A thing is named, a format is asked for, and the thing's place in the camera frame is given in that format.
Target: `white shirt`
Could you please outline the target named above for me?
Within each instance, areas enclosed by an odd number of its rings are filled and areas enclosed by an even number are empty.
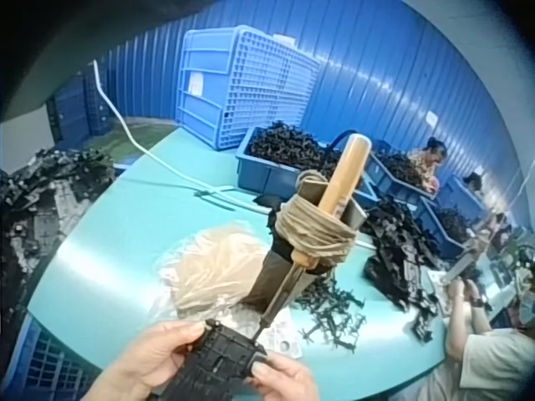
[[[535,341],[512,329],[468,336],[462,364],[446,360],[417,401],[508,400],[535,368]]]

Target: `black cable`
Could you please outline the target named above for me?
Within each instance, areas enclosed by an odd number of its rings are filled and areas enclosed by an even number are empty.
[[[325,166],[325,163],[327,162],[327,158],[329,157],[329,155],[331,154],[331,152],[333,151],[333,149],[336,147],[336,145],[341,141],[343,140],[344,138],[350,136],[351,134],[357,134],[357,131],[355,131],[354,129],[347,129],[345,130],[342,134],[338,135],[333,142],[331,142],[331,145],[329,145],[327,147],[327,149],[325,150],[325,153],[323,155],[323,157],[321,158],[321,160],[319,161],[319,165],[318,165],[318,171],[321,171],[323,169],[323,167]]]

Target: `wooden handle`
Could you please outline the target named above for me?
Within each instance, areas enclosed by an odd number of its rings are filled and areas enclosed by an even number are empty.
[[[364,171],[370,150],[371,142],[365,136],[352,134],[349,137],[318,209],[337,219],[342,216]],[[318,259],[313,259],[297,250],[293,250],[292,260],[307,270],[312,270],[318,265]]]

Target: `face mask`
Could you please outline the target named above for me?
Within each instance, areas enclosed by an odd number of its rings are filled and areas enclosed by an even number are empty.
[[[518,314],[524,327],[535,327],[535,292],[528,291],[524,294]]]

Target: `black hair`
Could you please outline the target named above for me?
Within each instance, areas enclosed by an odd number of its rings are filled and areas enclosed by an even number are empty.
[[[441,152],[444,159],[448,157],[448,148],[446,147],[446,144],[434,136],[429,138],[427,141],[427,146],[424,148],[424,150],[431,150],[433,153]]]
[[[505,221],[507,221],[507,218],[506,218],[506,216],[505,216],[505,213],[498,213],[498,214],[496,215],[496,221],[497,221],[498,223],[501,223],[502,221],[504,221],[504,219],[505,219]]]
[[[483,188],[483,179],[477,173],[471,173],[469,176],[462,179],[465,184],[473,184],[474,190],[482,190]]]

